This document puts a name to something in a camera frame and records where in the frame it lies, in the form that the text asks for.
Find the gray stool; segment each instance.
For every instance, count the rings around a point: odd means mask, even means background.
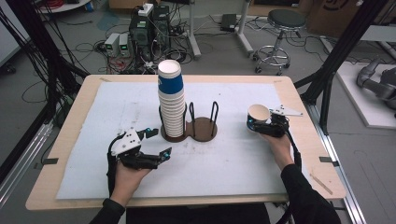
[[[282,74],[282,67],[288,68],[290,66],[289,54],[280,47],[283,35],[285,32],[297,33],[305,26],[305,18],[292,10],[274,9],[268,13],[267,20],[272,26],[280,30],[280,34],[274,46],[263,46],[254,52],[253,60],[257,61],[255,72],[260,73],[262,71],[260,65],[262,63],[268,63],[279,67],[277,75],[280,76]]]

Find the black sleeve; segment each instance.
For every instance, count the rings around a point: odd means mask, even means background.
[[[103,208],[90,224],[118,224],[125,208],[110,199],[103,201]]]
[[[295,164],[286,166],[281,177],[289,194],[290,210],[296,224],[341,224],[334,208],[312,189]]]

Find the person's arm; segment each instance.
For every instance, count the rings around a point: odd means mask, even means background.
[[[90,222],[91,224],[117,224],[120,217],[125,212],[125,206],[134,195],[134,192],[140,185],[143,177],[150,170],[135,170],[117,164],[116,185],[109,199],[103,201],[103,208],[96,217]]]
[[[289,194],[290,209],[297,224],[341,223],[334,208],[312,189],[290,155],[290,140],[284,135],[274,138],[262,135],[271,145],[276,164],[282,171],[281,177]]]

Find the stack of paper cups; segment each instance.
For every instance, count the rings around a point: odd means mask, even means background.
[[[184,130],[183,78],[180,64],[165,60],[158,64],[158,96],[160,98],[163,126],[170,137],[179,137]]]

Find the wire cup holder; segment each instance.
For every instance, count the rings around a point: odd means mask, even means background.
[[[183,126],[183,134],[179,137],[171,137],[166,134],[165,126],[163,124],[163,114],[161,112],[161,106],[159,106],[160,119],[162,123],[161,135],[166,141],[176,143],[184,141],[187,137],[191,137],[198,142],[208,142],[216,137],[216,134],[218,133],[216,121],[219,113],[219,105],[216,101],[213,102],[210,119],[205,117],[196,118],[193,102],[189,104],[189,111],[191,122],[186,121],[187,104],[185,104],[183,113],[183,124],[185,124]]]

